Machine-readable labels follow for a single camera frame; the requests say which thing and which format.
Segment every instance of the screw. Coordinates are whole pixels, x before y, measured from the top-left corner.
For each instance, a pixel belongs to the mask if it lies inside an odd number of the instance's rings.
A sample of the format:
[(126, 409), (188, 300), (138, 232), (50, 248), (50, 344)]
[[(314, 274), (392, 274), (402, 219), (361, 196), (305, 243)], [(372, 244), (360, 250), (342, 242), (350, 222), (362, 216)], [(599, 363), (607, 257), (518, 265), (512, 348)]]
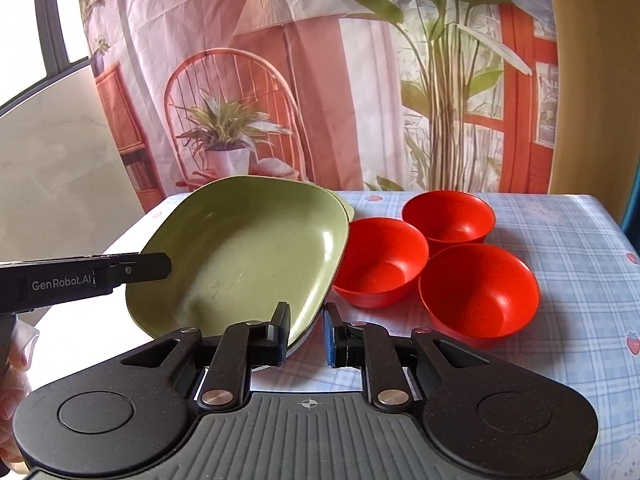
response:
[(234, 394), (226, 390), (209, 390), (202, 394), (202, 402), (209, 406), (224, 406), (234, 400)]
[(378, 394), (378, 400), (387, 406), (399, 406), (409, 400), (409, 394), (402, 390), (384, 390)]

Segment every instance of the window frame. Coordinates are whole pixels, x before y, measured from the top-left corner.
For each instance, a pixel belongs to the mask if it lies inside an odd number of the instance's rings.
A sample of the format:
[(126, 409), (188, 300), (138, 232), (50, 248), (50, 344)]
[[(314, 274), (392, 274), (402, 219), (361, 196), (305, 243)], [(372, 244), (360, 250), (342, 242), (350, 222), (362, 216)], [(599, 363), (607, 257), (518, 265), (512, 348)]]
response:
[(40, 81), (25, 88), (7, 102), (0, 103), (0, 117), (47, 86), (91, 63), (89, 57), (84, 57), (75, 62), (69, 61), (62, 34), (62, 26), (60, 24), (58, 0), (33, 0), (33, 3), (36, 13), (38, 37), (40, 38), (42, 60), (47, 75)]

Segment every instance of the chair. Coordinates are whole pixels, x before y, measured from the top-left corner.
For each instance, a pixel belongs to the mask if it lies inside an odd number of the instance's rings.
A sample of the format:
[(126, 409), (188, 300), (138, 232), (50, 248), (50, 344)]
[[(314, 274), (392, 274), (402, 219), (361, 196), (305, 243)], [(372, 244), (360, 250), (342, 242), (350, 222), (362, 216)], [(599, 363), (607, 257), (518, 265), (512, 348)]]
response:
[(226, 101), (242, 100), (269, 114), (269, 121), (292, 132), (270, 133), (270, 143), (256, 144), (256, 161), (248, 173), (308, 180), (302, 142), (306, 131), (288, 83), (265, 59), (236, 48), (212, 48), (185, 60), (171, 75), (164, 92), (164, 113), (183, 180), (179, 187), (195, 190), (220, 174), (203, 152), (193, 151), (178, 136), (191, 130), (183, 108), (202, 105), (200, 91)]

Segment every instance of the floor lamp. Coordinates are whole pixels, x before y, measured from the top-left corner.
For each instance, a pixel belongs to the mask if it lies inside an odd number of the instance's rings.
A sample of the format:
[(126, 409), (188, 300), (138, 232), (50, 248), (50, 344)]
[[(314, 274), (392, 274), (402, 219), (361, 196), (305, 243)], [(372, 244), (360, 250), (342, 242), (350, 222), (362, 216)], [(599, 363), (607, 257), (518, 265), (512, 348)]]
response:
[[(291, 91), (300, 105), (300, 96), (296, 84), (296, 73), (292, 62), (292, 49), (287, 31), (287, 24), (318, 18), (321, 16), (335, 16), (366, 13), (370, 10), (353, 0), (246, 0), (234, 36), (246, 34), (270, 27), (280, 27), (284, 37), (287, 68), (290, 74)], [(311, 180), (314, 179), (314, 168), (309, 152), (308, 139), (304, 139), (303, 152), (306, 157), (306, 172)]]

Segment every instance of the table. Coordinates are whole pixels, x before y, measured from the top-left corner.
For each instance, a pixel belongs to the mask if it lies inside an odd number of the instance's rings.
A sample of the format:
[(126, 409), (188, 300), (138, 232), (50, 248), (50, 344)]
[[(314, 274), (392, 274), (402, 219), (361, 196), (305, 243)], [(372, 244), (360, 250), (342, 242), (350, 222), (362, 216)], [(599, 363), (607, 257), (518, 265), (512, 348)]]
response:
[[(342, 192), (356, 217), (400, 216), (410, 192)], [(187, 196), (167, 198), (124, 233), (107, 253), (139, 251)], [(589, 196), (480, 194), (497, 225), (487, 243), (516, 254), (542, 291), (536, 317), (490, 351), (568, 384), (598, 413), (598, 441), (584, 469), (591, 480), (636, 477), (640, 469), (640, 266), (638, 254)], [(394, 335), (428, 325), (416, 295), (396, 307), (358, 310), (334, 296), (344, 320), (383, 324)], [(51, 309), (38, 323), (29, 376), (36, 388), (150, 341), (129, 317), (124, 288), (110, 296)], [(253, 389), (291, 392), (359, 390), (356, 370), (324, 360), (321, 321), (281, 369), (254, 374)]]

